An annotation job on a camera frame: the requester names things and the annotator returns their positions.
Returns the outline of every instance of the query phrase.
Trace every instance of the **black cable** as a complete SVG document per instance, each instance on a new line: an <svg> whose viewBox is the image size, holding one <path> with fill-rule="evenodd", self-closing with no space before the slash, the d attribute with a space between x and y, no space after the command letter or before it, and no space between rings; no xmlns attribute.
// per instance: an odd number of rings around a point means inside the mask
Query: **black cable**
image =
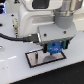
<svg viewBox="0 0 84 84"><path fill-rule="evenodd" d="M39 43L38 34L31 34L30 36L23 37L23 38L14 38L14 37L9 37L9 36L6 36L6 35L3 35L2 33L0 33L0 37L10 40L10 41L23 41L23 42Z"/></svg>
<svg viewBox="0 0 84 84"><path fill-rule="evenodd" d="M11 40L11 41L23 41L23 38L9 37L9 36L3 35L1 33L0 33L0 37L7 39L7 40Z"/></svg>

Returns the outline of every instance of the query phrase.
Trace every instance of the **screw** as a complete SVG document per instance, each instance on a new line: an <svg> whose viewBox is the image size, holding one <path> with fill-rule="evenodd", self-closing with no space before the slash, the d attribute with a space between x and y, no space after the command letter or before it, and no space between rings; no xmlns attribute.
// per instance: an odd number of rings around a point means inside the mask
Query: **screw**
<svg viewBox="0 0 84 84"><path fill-rule="evenodd" d="M1 27L1 26L3 26L3 24L2 24L2 23L0 23L0 27Z"/></svg>
<svg viewBox="0 0 84 84"><path fill-rule="evenodd" d="M14 15L12 14L11 16L13 17Z"/></svg>
<svg viewBox="0 0 84 84"><path fill-rule="evenodd" d="M67 32L66 31L64 31L64 34L66 34Z"/></svg>
<svg viewBox="0 0 84 84"><path fill-rule="evenodd" d="M47 34L44 34L44 36L46 37L46 36L47 36Z"/></svg>
<svg viewBox="0 0 84 84"><path fill-rule="evenodd" d="M52 54L52 53L50 53L50 55L52 56L53 54Z"/></svg>

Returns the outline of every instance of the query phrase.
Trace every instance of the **white table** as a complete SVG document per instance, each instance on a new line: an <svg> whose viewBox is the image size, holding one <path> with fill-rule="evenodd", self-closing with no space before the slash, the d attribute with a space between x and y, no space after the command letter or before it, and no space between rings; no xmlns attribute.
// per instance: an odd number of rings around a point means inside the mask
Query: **white table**
<svg viewBox="0 0 84 84"><path fill-rule="evenodd" d="M17 18L17 14L0 15L0 33L15 37L12 19ZM52 62L35 68L30 68L25 53L31 50L40 49L39 45L12 42L0 38L0 46L4 50L0 51L0 84L8 84L29 78L50 70L68 66L77 62L84 61L84 32L78 32L71 41L69 49L64 51L67 59Z"/></svg>

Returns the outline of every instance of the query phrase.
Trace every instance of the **metal plate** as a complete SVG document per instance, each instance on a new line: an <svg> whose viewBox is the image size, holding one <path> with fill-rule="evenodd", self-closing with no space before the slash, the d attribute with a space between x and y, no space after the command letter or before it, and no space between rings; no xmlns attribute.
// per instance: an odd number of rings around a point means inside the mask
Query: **metal plate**
<svg viewBox="0 0 84 84"><path fill-rule="evenodd" d="M76 34L75 24L68 29L59 28L56 24L43 25L38 27L41 44L69 40Z"/></svg>
<svg viewBox="0 0 84 84"><path fill-rule="evenodd" d="M51 55L48 52L43 53L42 50L26 53L26 57L28 59L28 63L30 67L36 67L66 58L63 52Z"/></svg>

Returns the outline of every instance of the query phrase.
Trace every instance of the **blue object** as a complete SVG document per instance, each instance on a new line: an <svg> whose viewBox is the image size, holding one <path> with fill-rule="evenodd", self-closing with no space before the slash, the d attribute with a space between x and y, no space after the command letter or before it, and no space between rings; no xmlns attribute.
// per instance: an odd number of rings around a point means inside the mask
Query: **blue object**
<svg viewBox="0 0 84 84"><path fill-rule="evenodd" d="M49 43L47 47L47 51L52 54L61 52L62 51L61 42Z"/></svg>
<svg viewBox="0 0 84 84"><path fill-rule="evenodd" d="M5 7L5 3L4 3L4 12L6 13L6 7Z"/></svg>

